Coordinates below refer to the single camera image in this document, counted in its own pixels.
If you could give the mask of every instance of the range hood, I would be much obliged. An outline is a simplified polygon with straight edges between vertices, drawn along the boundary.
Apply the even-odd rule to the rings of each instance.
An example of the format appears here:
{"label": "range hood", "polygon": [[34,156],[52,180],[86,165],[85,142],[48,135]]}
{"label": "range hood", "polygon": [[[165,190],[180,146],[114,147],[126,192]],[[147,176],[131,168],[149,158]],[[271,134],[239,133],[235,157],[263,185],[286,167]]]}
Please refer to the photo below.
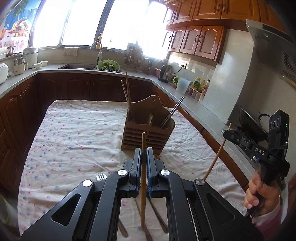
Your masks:
{"label": "range hood", "polygon": [[296,45],[289,35],[266,24],[247,20],[259,62],[296,84]]}

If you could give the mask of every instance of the fork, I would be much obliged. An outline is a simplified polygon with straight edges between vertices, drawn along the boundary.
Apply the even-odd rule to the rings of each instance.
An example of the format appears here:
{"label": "fork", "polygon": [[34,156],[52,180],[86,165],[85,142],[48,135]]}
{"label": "fork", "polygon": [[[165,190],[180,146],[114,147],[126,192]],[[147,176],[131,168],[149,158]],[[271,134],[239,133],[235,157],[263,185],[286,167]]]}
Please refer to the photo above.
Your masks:
{"label": "fork", "polygon": [[[105,173],[103,173],[103,172],[97,172],[96,173],[96,180],[97,181],[102,181],[102,180],[105,180],[105,179],[107,179],[107,176],[106,176]],[[123,226],[123,224],[122,224],[122,222],[121,222],[120,219],[118,221],[118,228],[119,228],[122,236],[124,236],[125,238],[127,238],[128,237],[128,232],[126,231],[126,229]]]}

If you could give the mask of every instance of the screw head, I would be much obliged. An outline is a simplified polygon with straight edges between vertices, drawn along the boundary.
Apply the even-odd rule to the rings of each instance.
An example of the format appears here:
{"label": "screw head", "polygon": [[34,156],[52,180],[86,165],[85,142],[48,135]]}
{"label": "screw head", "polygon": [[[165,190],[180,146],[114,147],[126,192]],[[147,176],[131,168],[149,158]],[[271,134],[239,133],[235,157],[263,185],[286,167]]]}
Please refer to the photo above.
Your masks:
{"label": "screw head", "polygon": [[91,180],[84,180],[83,183],[82,183],[82,185],[84,187],[89,187],[91,184],[92,184],[92,181]]}
{"label": "screw head", "polygon": [[205,184],[205,181],[201,178],[198,178],[195,180],[195,183],[198,185],[198,186],[202,186]]}
{"label": "screw head", "polygon": [[128,173],[128,172],[127,172],[126,170],[124,170],[124,169],[121,169],[121,170],[119,170],[119,171],[117,172],[117,174],[120,175],[120,176],[125,176],[127,173]]}
{"label": "screw head", "polygon": [[167,175],[170,174],[170,171],[168,171],[168,170],[161,170],[160,171],[160,174],[163,175],[163,176],[167,176]]}

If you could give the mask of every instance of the power outlet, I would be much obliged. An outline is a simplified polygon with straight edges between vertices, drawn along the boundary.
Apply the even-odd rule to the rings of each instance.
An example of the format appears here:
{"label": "power outlet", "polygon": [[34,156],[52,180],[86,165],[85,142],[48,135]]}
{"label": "power outlet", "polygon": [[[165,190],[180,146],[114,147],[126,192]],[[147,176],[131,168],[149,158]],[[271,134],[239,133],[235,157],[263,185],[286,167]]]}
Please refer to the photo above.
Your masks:
{"label": "power outlet", "polygon": [[180,63],[178,66],[185,69],[187,67],[187,63]]}

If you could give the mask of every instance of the poster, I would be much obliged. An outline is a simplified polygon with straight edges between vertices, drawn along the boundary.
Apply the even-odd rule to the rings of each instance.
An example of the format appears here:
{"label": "poster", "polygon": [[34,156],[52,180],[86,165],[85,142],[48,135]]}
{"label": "poster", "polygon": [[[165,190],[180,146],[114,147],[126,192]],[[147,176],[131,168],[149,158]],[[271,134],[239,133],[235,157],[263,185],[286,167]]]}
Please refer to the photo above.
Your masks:
{"label": "poster", "polygon": [[28,47],[29,34],[41,0],[22,0],[0,25],[0,48],[13,46],[15,52]]}

